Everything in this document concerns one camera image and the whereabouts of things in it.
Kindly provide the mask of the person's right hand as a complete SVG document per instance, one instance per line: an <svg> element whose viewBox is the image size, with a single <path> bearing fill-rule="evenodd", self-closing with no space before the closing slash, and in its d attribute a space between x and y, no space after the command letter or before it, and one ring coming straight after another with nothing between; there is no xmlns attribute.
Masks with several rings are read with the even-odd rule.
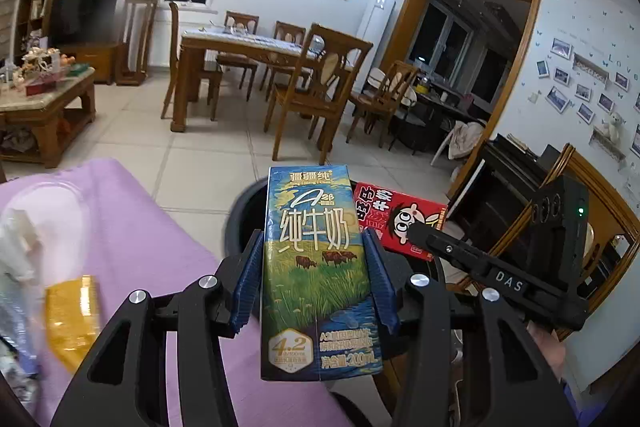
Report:
<svg viewBox="0 0 640 427"><path fill-rule="evenodd" d="M566 348L559 340L558 335L556 335L555 332L547 332L533 321L528 322L526 329L529 335L533 337L533 340L551 367L556 379L562 381Z"/></svg>

